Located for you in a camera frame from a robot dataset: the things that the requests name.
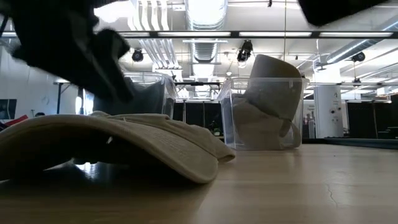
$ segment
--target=clear plastic bin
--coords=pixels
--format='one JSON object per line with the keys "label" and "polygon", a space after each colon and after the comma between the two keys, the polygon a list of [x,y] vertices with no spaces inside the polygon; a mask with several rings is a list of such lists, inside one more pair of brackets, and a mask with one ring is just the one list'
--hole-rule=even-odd
{"label": "clear plastic bin", "polygon": [[236,150],[282,150],[302,142],[303,78],[232,78],[218,95],[225,144]]}
{"label": "clear plastic bin", "polygon": [[177,98],[176,87],[169,75],[152,72],[125,73],[134,94],[131,102],[107,102],[94,98],[94,110],[116,114],[157,113],[173,118],[174,102]]}

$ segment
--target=ceiling duct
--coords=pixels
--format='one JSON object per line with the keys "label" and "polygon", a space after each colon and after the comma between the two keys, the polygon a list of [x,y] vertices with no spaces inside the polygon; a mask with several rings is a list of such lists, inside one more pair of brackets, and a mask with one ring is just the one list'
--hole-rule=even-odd
{"label": "ceiling duct", "polygon": [[[393,18],[389,19],[387,22],[383,23],[375,30],[392,32],[398,31],[398,16],[394,16]],[[348,45],[338,49],[336,52],[333,52],[329,56],[327,56],[326,63],[331,64],[346,60],[347,58],[350,58],[383,40],[384,39],[354,40]]]}
{"label": "ceiling duct", "polygon": [[[225,21],[228,0],[185,0],[185,7],[188,29],[221,30]],[[211,63],[216,57],[218,44],[192,43],[191,50],[192,57],[197,62]]]}

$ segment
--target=wooden table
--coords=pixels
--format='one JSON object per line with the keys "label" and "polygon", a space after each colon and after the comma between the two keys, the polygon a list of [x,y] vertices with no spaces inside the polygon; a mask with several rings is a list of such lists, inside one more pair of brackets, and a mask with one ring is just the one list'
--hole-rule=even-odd
{"label": "wooden table", "polygon": [[1,183],[0,223],[398,221],[398,151],[331,145],[241,151],[208,185],[166,169],[80,169],[67,164]]}

